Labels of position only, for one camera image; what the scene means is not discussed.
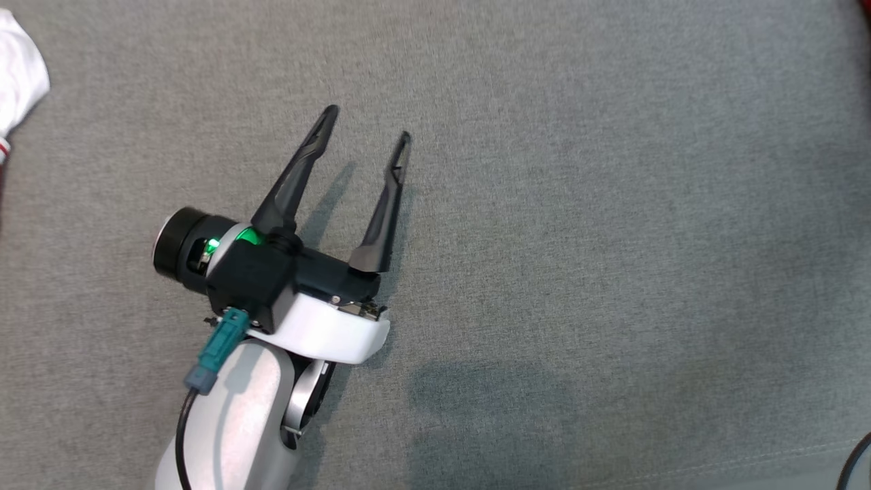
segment cable connector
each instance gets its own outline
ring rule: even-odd
[[[208,395],[218,380],[221,366],[245,338],[247,330],[248,314],[245,311],[235,308],[225,311],[206,346],[199,352],[199,362],[185,376],[185,386]]]

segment stitching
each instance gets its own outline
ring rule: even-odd
[[[721,472],[721,471],[727,471],[727,470],[731,470],[731,469],[735,469],[735,468],[740,468],[743,466],[762,465],[765,463],[773,463],[775,461],[783,461],[786,459],[800,458],[803,456],[810,456],[810,455],[814,455],[814,454],[833,453],[835,451],[840,451],[842,449],[849,448],[850,446],[854,445],[858,441],[859,441],[858,439],[848,439],[848,440],[842,440],[839,442],[830,442],[828,444],[818,444],[815,446],[805,446],[805,447],[797,447],[794,449],[786,449],[784,451],[777,451],[774,453],[757,454],[755,456],[747,456],[745,458],[729,459],[728,461],[720,461],[718,463],[708,463],[706,465],[690,466],[687,468],[681,468],[681,469],[671,470],[671,471],[667,471],[667,472],[648,473],[648,474],[644,474],[644,475],[640,475],[640,476],[634,476],[631,478],[623,478],[620,480],[602,480],[602,481],[597,481],[594,483],[589,483],[587,485],[583,485],[579,489],[580,490],[592,489],[592,488],[599,488],[599,487],[604,487],[606,485],[615,485],[615,484],[617,484],[616,488],[633,487],[636,485],[644,484],[645,480],[651,480],[651,479],[654,479],[657,477],[664,477],[664,479],[667,480],[667,479],[672,479],[672,478],[682,478],[685,476],[693,476],[693,475],[700,475],[700,474],[707,474],[707,473],[717,473],[717,472]],[[822,451],[811,451],[810,453],[805,453],[808,450],[817,450],[817,449],[822,449],[824,447],[828,447],[829,449],[822,450]],[[772,456],[780,456],[781,454],[787,454],[787,453],[800,453],[800,454],[792,454],[792,455],[786,456],[784,458],[766,459],[764,461],[752,461],[754,459],[771,458]]]

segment robotic arm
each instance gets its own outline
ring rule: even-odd
[[[306,248],[294,221],[338,113],[327,107],[250,223],[182,208],[161,229],[154,268],[206,295],[217,317],[148,488],[287,488],[336,364],[359,364],[384,345],[388,311],[374,298],[411,137],[396,144],[362,244],[344,262]]]

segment gray tablecloth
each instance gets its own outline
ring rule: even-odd
[[[0,487],[130,488],[209,329],[150,247],[300,210],[347,257],[415,136],[388,344],[302,488],[681,488],[839,464],[871,404],[871,39],[852,0],[7,0],[52,89],[0,208]]]

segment green light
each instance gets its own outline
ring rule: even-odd
[[[236,235],[236,240],[244,240],[246,242],[251,242],[254,245],[260,245],[263,243],[263,237],[260,236],[254,228],[243,229],[242,233]]]
[[[219,245],[220,242],[218,240],[215,240],[214,238],[210,239],[206,242],[206,253],[211,255]]]

